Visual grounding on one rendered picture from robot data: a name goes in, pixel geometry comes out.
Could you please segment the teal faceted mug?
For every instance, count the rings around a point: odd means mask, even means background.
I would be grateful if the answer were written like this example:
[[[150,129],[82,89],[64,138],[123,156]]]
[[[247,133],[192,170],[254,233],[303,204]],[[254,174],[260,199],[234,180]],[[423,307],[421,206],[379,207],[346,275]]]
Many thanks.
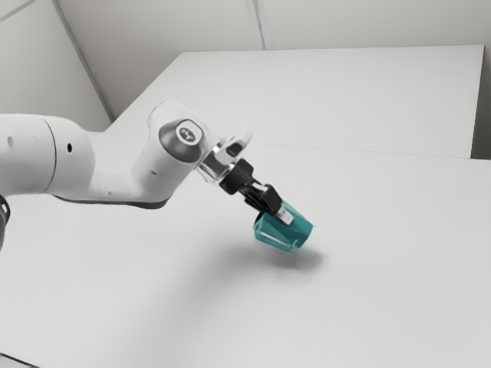
[[[281,251],[300,249],[309,239],[314,226],[287,202],[282,203],[282,208],[284,213],[290,215],[291,221],[285,224],[276,215],[260,213],[253,225],[255,239]]]

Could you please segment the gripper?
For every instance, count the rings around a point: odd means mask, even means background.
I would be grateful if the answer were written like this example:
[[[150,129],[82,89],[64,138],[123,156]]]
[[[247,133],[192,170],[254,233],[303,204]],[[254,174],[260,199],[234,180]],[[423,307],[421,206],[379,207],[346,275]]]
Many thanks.
[[[245,203],[259,212],[255,222],[268,213],[285,225],[292,224],[294,217],[285,209],[276,189],[270,184],[261,184],[253,177],[253,171],[252,164],[246,159],[239,159],[219,182],[219,187],[229,195],[242,194]]]

